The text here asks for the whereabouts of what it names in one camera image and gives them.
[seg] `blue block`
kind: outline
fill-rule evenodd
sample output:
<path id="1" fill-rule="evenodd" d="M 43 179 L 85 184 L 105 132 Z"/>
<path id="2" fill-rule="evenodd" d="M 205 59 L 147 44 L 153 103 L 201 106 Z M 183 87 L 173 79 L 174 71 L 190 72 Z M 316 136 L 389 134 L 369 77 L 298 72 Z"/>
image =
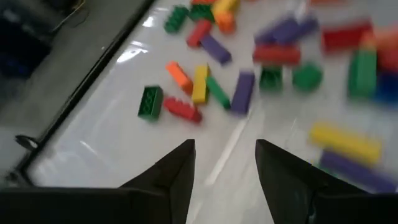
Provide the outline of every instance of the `blue block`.
<path id="1" fill-rule="evenodd" d="M 220 64 L 225 65 L 232 60 L 231 53 L 229 53 L 216 39 L 210 34 L 204 36 L 200 40 L 201 46 L 217 60 Z"/>
<path id="2" fill-rule="evenodd" d="M 320 165 L 352 181 L 363 184 L 378 193 L 395 192 L 397 189 L 395 182 L 334 152 L 324 151 Z"/>
<path id="3" fill-rule="evenodd" d="M 235 94 L 232 99 L 232 112 L 237 114 L 248 113 L 254 80 L 255 76 L 253 72 L 240 72 Z"/>

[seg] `yellow brick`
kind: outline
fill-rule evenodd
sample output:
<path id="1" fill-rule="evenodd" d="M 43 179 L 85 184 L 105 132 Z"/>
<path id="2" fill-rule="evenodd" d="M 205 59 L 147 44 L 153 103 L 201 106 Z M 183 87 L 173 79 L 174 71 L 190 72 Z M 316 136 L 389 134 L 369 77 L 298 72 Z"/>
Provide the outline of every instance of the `yellow brick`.
<path id="1" fill-rule="evenodd" d="M 210 75 L 210 69 L 207 64 L 196 67 L 192 91 L 192 101 L 194 104 L 207 102 L 206 77 L 208 75 Z"/>
<path id="2" fill-rule="evenodd" d="M 369 139 L 329 123 L 315 123 L 310 131 L 310 140 L 363 164 L 374 165 L 380 160 L 380 140 Z"/>

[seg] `black object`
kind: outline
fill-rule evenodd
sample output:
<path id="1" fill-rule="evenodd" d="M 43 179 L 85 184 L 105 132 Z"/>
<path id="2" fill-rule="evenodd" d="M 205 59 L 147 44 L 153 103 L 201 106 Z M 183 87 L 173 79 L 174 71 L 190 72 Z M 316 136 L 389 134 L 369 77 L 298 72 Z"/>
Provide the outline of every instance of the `black object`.
<path id="1" fill-rule="evenodd" d="M 369 194 L 263 139 L 256 163 L 275 224 L 398 223 L 397 194 Z"/>
<path id="2" fill-rule="evenodd" d="M 118 189 L 2 189 L 0 223 L 183 224 L 194 174 L 195 140 L 189 139 Z"/>

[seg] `purple brick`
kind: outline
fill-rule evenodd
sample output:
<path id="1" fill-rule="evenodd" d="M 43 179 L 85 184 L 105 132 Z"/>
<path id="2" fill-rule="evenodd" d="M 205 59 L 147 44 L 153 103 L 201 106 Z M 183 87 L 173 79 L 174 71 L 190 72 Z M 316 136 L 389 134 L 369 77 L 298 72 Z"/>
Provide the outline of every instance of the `purple brick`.
<path id="1" fill-rule="evenodd" d="M 339 156 L 334 152 L 324 151 L 320 165 L 340 173 L 359 184 L 363 184 L 376 192 L 395 192 L 397 188 L 397 184 L 388 178 L 381 176 L 361 164 L 346 159 L 343 156 Z"/>
<path id="2" fill-rule="evenodd" d="M 254 85 L 253 72 L 241 72 L 236 84 L 234 98 L 232 99 L 231 111 L 238 114 L 247 114 Z"/>
<path id="3" fill-rule="evenodd" d="M 216 39 L 210 34 L 200 40 L 201 46 L 220 64 L 224 65 L 232 60 L 229 53 Z"/>
<path id="4" fill-rule="evenodd" d="M 254 42 L 256 43 L 256 45 L 273 43 L 275 42 L 274 34 L 286 32 L 286 29 L 290 29 L 289 27 L 295 26 L 297 26 L 297 21 L 293 16 L 283 18 L 283 20 L 279 21 L 271 27 L 263 29 L 257 35 L 255 35 Z"/>

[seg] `red block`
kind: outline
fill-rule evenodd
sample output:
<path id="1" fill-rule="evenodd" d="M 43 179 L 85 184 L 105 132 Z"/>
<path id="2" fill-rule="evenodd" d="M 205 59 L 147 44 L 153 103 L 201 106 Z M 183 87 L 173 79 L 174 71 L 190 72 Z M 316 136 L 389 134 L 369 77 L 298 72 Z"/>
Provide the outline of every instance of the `red block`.
<path id="1" fill-rule="evenodd" d="M 300 49 L 294 46 L 258 45 L 253 53 L 253 60 L 262 63 L 297 65 L 300 59 Z"/>
<path id="2" fill-rule="evenodd" d="M 324 53 L 355 49 L 360 45 L 363 35 L 372 30 L 370 21 L 342 27 L 322 28 L 322 49 Z"/>
<path id="3" fill-rule="evenodd" d="M 192 48 L 199 47 L 200 39 L 210 33 L 212 25 L 207 19 L 200 19 L 187 39 L 188 46 Z"/>
<path id="4" fill-rule="evenodd" d="M 194 123 L 200 123 L 201 121 L 201 113 L 198 108 L 177 100 L 175 97 L 167 97 L 163 105 L 175 116 L 185 118 Z"/>

